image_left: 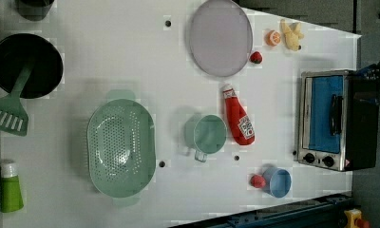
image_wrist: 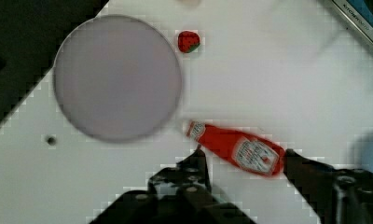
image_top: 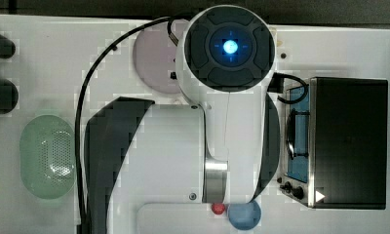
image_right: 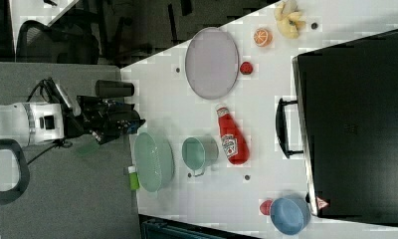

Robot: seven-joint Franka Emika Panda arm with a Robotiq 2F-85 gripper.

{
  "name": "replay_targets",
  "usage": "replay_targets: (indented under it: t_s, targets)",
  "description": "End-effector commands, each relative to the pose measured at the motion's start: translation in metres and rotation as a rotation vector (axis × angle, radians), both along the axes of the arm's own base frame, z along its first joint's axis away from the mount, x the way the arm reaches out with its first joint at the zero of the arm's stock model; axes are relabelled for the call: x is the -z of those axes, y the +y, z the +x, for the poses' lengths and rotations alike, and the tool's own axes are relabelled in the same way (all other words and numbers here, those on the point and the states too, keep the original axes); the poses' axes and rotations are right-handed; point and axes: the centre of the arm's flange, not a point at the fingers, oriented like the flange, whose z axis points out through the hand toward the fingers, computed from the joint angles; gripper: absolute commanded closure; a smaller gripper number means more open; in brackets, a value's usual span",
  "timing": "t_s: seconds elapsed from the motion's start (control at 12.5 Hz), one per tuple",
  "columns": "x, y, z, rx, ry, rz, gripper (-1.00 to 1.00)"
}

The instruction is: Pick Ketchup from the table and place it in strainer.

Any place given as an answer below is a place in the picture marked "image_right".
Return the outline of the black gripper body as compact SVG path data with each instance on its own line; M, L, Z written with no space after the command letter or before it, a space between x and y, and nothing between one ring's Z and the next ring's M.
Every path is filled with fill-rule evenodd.
M98 144L105 144L122 135L137 133L146 123L134 104L88 96L77 96L77 103L81 113L64 117L65 138L91 134Z

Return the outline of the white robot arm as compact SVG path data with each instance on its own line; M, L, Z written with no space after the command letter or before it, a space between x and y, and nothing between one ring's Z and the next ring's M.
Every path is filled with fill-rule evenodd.
M20 146L57 143L90 134L99 144L133 134L145 124L133 104L78 96L77 109L65 104L16 103L0 105L0 139Z

